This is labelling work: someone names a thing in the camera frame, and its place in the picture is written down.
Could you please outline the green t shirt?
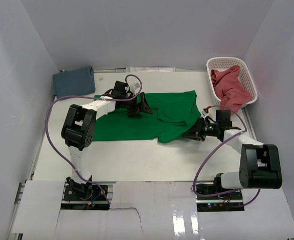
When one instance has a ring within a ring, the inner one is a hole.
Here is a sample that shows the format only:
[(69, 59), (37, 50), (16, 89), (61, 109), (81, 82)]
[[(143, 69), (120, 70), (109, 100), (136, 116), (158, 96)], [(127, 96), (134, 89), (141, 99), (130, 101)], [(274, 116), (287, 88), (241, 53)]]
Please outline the green t shirt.
[(123, 108), (96, 121), (93, 140), (136, 141), (158, 139), (162, 144), (182, 138), (200, 118), (195, 91), (147, 93), (146, 100), (153, 114), (141, 118), (128, 117)]

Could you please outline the pink t shirt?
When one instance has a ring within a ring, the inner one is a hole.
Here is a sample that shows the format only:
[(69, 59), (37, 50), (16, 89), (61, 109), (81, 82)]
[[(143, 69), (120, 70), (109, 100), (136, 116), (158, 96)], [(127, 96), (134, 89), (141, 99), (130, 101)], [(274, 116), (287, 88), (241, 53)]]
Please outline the pink t shirt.
[(212, 69), (210, 72), (211, 82), (216, 96), (220, 99), (220, 105), (238, 112), (241, 107), (252, 100), (238, 77), (240, 74), (240, 66), (233, 65), (225, 71)]

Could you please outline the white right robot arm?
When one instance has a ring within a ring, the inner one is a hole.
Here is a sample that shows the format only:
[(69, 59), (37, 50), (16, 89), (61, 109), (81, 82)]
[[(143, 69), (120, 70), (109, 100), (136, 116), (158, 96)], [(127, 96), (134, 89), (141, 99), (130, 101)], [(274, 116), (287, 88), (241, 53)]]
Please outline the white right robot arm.
[[(233, 126), (232, 110), (222, 107), (216, 110), (215, 119), (212, 119), (209, 109), (205, 108), (197, 122), (182, 135), (183, 138), (196, 141), (215, 137), (221, 142), (205, 158), (195, 175), (191, 190), (196, 196), (222, 200), (242, 189), (279, 189), (282, 186), (282, 174), (277, 146), (258, 142), (245, 134), (247, 129)], [(208, 190), (198, 188), (196, 185), (200, 171), (223, 145), (239, 153), (238, 171), (219, 173), (214, 178), (214, 186)]]

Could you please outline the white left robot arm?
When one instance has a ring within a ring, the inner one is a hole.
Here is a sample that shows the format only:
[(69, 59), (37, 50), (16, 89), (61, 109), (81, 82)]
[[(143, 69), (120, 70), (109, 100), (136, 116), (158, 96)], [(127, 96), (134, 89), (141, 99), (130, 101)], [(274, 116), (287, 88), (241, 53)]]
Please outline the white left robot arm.
[(136, 90), (135, 85), (116, 81), (100, 100), (69, 107), (61, 135), (68, 146), (73, 168), (67, 183), (80, 199), (86, 200), (92, 195), (92, 184), (89, 183), (92, 175), (85, 159), (85, 148), (93, 141), (96, 120), (118, 109), (126, 109), (130, 118), (141, 118), (141, 113), (153, 114), (145, 93)]

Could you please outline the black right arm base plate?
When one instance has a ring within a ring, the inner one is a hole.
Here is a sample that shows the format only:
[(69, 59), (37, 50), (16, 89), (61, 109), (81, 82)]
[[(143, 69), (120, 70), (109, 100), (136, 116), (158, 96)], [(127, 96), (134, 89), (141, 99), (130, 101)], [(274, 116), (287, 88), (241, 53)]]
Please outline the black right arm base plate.
[[(197, 183), (198, 194), (209, 195), (225, 191), (217, 189), (213, 183)], [(241, 192), (233, 192), (212, 197), (196, 197), (197, 211), (199, 213), (209, 212), (237, 212), (244, 211), (243, 197)]]

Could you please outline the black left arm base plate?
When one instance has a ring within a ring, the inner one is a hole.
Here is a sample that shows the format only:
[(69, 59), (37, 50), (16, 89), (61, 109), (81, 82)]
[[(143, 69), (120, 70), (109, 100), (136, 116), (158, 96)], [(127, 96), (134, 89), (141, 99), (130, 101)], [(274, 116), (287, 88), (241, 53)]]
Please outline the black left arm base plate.
[(96, 185), (89, 186), (84, 196), (78, 196), (75, 190), (65, 183), (61, 209), (108, 211), (110, 207), (102, 191)]

